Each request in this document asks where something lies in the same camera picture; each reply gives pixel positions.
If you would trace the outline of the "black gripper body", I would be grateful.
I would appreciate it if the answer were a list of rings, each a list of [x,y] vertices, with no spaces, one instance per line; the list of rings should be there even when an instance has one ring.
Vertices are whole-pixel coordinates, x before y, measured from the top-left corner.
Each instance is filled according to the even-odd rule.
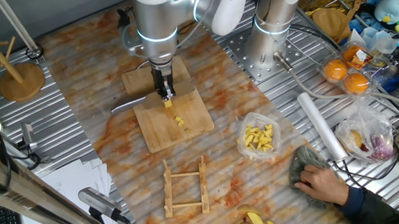
[[[173,72],[172,67],[164,67],[164,68],[151,68],[151,74],[153,77],[153,81],[155,83],[161,82],[172,82],[173,80]]]

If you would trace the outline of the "person hand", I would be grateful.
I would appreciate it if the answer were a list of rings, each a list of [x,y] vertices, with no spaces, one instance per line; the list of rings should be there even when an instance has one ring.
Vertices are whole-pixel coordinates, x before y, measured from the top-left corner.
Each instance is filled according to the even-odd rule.
[[[348,185],[338,179],[333,170],[321,166],[306,164],[300,174],[300,181],[294,186],[324,202],[344,205],[348,200]]]

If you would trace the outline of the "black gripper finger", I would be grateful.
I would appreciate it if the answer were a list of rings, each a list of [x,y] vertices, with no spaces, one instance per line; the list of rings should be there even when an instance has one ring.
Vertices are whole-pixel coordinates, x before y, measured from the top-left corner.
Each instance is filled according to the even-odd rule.
[[[164,82],[162,80],[155,81],[154,87],[155,87],[158,95],[160,95],[161,98],[166,97],[166,86],[164,85]]]
[[[166,90],[165,99],[166,100],[172,99],[175,96],[174,84],[168,79],[165,79],[163,84],[164,84],[164,89]]]

